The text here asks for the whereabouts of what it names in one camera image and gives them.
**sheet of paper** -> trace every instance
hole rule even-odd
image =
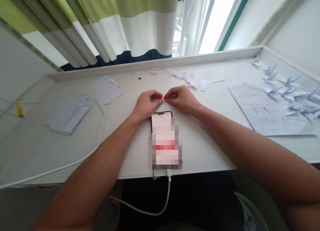
[[[263,88],[240,84],[228,89],[257,133],[264,136],[316,134],[301,114],[287,117],[285,107],[269,98]]]
[[[98,98],[106,105],[112,103],[123,94],[121,88],[117,87],[108,76],[95,80],[91,85],[96,90]]]
[[[58,108],[45,122],[48,126],[63,128],[70,118],[83,106],[82,103],[73,99],[59,104]]]
[[[207,80],[200,80],[200,91],[207,91]]]
[[[74,132],[74,130],[77,128],[77,126],[80,124],[83,117],[86,115],[87,111],[88,111],[88,108],[81,107],[79,111],[76,112],[76,114],[65,124],[63,128],[50,126],[49,129],[66,136],[70,136]]]

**cord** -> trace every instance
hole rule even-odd
[[[106,117],[106,113],[105,113],[105,111],[103,110],[103,108],[101,107],[101,105],[98,103],[98,101],[97,101],[96,99],[94,99],[92,96],[86,95],[86,94],[68,94],[68,95],[64,95],[64,96],[62,96],[62,97],[60,97],[60,98],[58,98],[58,99],[51,100],[51,101],[33,102],[33,103],[20,103],[20,105],[23,105],[23,104],[41,104],[41,103],[54,102],[54,101],[57,101],[57,100],[59,100],[59,99],[61,99],[61,98],[63,98],[63,97],[71,96],[71,95],[89,96],[89,97],[91,97],[93,100],[95,100],[95,102],[99,105],[99,107],[100,107],[101,110],[103,111],[103,119],[102,119],[102,122],[101,122],[101,128],[100,128],[100,133],[99,133],[99,137],[98,137],[98,144],[97,144],[96,148],[95,148],[94,150],[92,150],[88,155],[86,155],[85,157],[83,157],[82,159],[80,159],[80,160],[78,160],[78,161],[76,161],[76,162],[73,162],[73,163],[71,163],[71,164],[62,166],[62,167],[60,167],[60,168],[53,169],[53,170],[51,170],[51,171],[48,171],[48,172],[45,172],[45,173],[42,173],[42,174],[38,174],[38,175],[36,175],[36,176],[29,177],[29,178],[26,178],[26,179],[23,179],[23,180],[20,180],[20,181],[16,181],[16,182],[12,182],[12,183],[8,183],[8,184],[0,185],[0,190],[1,190],[1,189],[4,189],[4,188],[9,188],[9,187],[12,187],[12,186],[15,186],[15,185],[19,185],[19,184],[22,184],[22,183],[26,183],[26,182],[29,182],[29,181],[31,181],[31,180],[34,180],[34,179],[37,179],[37,178],[41,178],[41,177],[43,177],[43,176],[46,176],[46,175],[48,175],[48,174],[52,174],[52,173],[54,173],[54,172],[57,172],[57,171],[60,171],[60,170],[69,168],[69,167],[71,167],[71,166],[73,166],[73,165],[76,165],[76,164],[82,162],[83,160],[85,160],[87,157],[89,157],[91,154],[93,154],[93,153],[97,150],[97,148],[99,147],[99,144],[100,144],[100,136],[101,136],[101,132],[102,132],[102,127],[103,127],[104,119],[105,119],[105,117]],[[3,100],[3,99],[0,99],[0,100],[1,100],[1,101],[5,101],[5,102],[9,102],[9,103],[15,104],[15,102],[10,102],[10,101]],[[16,115],[13,115],[13,114],[11,114],[11,113],[8,113],[8,112],[2,111],[2,110],[0,110],[0,112],[4,112],[4,113],[6,113],[6,114],[9,114],[9,115],[18,117],[18,116],[16,116]],[[32,126],[34,126],[34,128],[35,128],[35,129],[34,129],[34,132],[32,133],[32,135],[31,135],[30,137],[28,137],[28,138],[26,139],[26,141],[24,141],[24,143],[22,143],[22,144],[10,155],[10,157],[2,164],[2,166],[3,166],[3,165],[12,157],[12,155],[13,155],[21,146],[23,146],[23,145],[35,134],[35,132],[36,132],[36,126],[35,126],[31,121],[29,121],[29,120],[27,120],[27,119],[24,119],[24,118],[22,118],[22,119],[25,120],[25,121],[27,121],[27,122],[29,122]],[[172,176],[171,169],[167,169],[167,176],[168,176],[168,193],[167,193],[167,200],[166,200],[166,203],[165,203],[165,205],[164,205],[164,208],[162,209],[162,211],[161,211],[160,213],[149,213],[149,212],[145,212],[145,211],[142,211],[142,210],[140,210],[140,209],[137,209],[137,208],[133,207],[132,205],[130,205],[130,204],[122,201],[121,199],[118,199],[118,198],[113,197],[112,195],[109,195],[109,197],[112,198],[112,199],[114,199],[114,200],[116,200],[116,201],[118,201],[118,202],[120,202],[120,203],[123,203],[123,204],[127,205],[128,207],[130,207],[130,208],[132,208],[132,209],[134,209],[134,210],[136,210],[136,211],[138,211],[138,212],[140,212],[140,213],[147,214],[147,215],[150,215],[150,216],[160,216],[160,215],[163,214],[164,211],[166,210],[167,205],[168,205],[168,201],[169,201],[170,183],[171,183],[171,176]]]
[[[0,185],[0,190],[1,190],[1,189],[4,189],[4,188],[9,188],[9,187],[12,187],[12,186],[15,186],[15,185],[19,185],[19,184],[22,184],[22,183],[26,183],[26,182],[35,180],[35,179],[37,179],[37,178],[41,178],[41,177],[43,177],[43,176],[46,176],[46,175],[48,175],[48,174],[52,174],[52,173],[55,173],[55,172],[57,172],[57,171],[60,171],[60,170],[69,168],[69,167],[71,167],[71,166],[74,166],[74,165],[76,165],[76,164],[84,161],[87,157],[89,157],[91,154],[93,154],[93,153],[97,150],[97,148],[99,147],[99,144],[100,144],[100,136],[101,136],[101,132],[102,132],[102,128],[103,128],[104,119],[105,119],[105,117],[106,117],[106,113],[105,113],[105,111],[103,110],[103,108],[101,107],[101,105],[98,103],[98,101],[97,101],[96,99],[94,99],[92,96],[86,95],[86,94],[68,94],[68,95],[64,95],[64,96],[62,96],[62,97],[60,97],[60,98],[58,98],[58,99],[52,100],[52,101],[34,102],[34,103],[20,103],[20,105],[23,105],[23,104],[40,104],[40,103],[54,102],[54,101],[57,101],[57,100],[59,100],[59,99],[61,99],[61,98],[63,98],[63,97],[71,96],[71,95],[89,96],[89,97],[91,97],[93,100],[95,100],[95,102],[99,105],[99,107],[100,107],[101,110],[103,111],[103,119],[102,119],[102,122],[101,122],[100,133],[99,133],[99,136],[98,136],[98,143],[97,143],[97,146],[95,147],[95,149],[92,150],[92,151],[91,151],[88,155],[86,155],[85,157],[81,158],[80,160],[75,161],[75,162],[73,162],[73,163],[70,163],[70,164],[68,164],[68,165],[65,165],[65,166],[62,166],[62,167],[53,169],[53,170],[51,170],[51,171],[47,171],[47,172],[45,172],[45,173],[38,174],[38,175],[29,177],[29,178],[26,178],[26,179],[23,179],[23,180],[20,180],[20,181],[16,181],[16,182],[12,182],[12,183],[8,183],[8,184]],[[5,101],[5,102],[9,102],[9,103],[15,103],[15,102],[10,102],[10,101],[3,100],[3,99],[0,99],[0,100],[1,100],[1,101]],[[34,135],[34,133],[35,133],[35,131],[33,132],[33,134],[32,134],[22,145],[24,145],[24,144]],[[22,145],[20,145],[20,146],[13,152],[13,154],[14,154]]]
[[[135,210],[137,212],[140,212],[140,213],[143,213],[143,214],[146,214],[146,215],[150,215],[150,216],[160,216],[166,210],[167,205],[168,205],[168,201],[169,201],[170,183],[171,183],[171,176],[172,176],[171,169],[167,169],[167,176],[168,176],[168,183],[169,183],[168,184],[167,200],[166,200],[166,204],[164,205],[164,207],[163,207],[163,209],[162,209],[162,211],[160,213],[149,213],[149,212],[146,212],[146,211],[142,211],[142,210],[137,209],[137,208],[133,207],[132,205],[126,203],[125,201],[122,201],[121,199],[113,197],[112,195],[109,195],[109,197],[114,199],[114,200],[117,200],[120,203],[123,203],[123,204],[127,205],[128,207],[132,208],[133,210]]]

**forearm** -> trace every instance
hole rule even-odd
[[[117,181],[120,168],[141,121],[128,117],[62,185],[36,227],[88,227]]]
[[[287,203],[320,202],[320,172],[312,165],[269,138],[202,105],[192,115],[237,166],[274,198]]]

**blurred screen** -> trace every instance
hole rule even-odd
[[[152,168],[181,169],[182,155],[178,125],[171,112],[154,113],[152,120]]]

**curtain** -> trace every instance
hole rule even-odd
[[[178,0],[0,0],[0,17],[63,70],[171,57]]]

